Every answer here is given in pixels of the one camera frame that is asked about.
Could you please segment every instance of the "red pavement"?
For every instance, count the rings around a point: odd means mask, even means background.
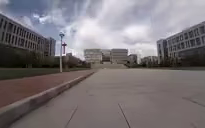
[[[85,70],[0,81],[0,107],[92,72]]]

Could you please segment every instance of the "paved ground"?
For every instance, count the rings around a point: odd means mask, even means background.
[[[0,81],[0,107],[38,94],[91,72],[91,70],[84,70]]]
[[[205,128],[205,71],[100,70],[11,128]]]

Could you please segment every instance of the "street lamp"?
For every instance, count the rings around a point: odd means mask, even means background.
[[[60,48],[60,72],[62,72],[62,39],[65,36],[64,33],[60,33],[59,36],[61,37],[61,48]]]

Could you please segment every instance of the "sky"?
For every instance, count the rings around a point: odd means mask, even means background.
[[[205,21],[205,0],[0,0],[0,12],[45,37],[59,33],[67,52],[127,48],[157,55],[156,41]]]

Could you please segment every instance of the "road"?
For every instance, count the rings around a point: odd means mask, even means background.
[[[11,128],[205,128],[205,71],[100,70]]]

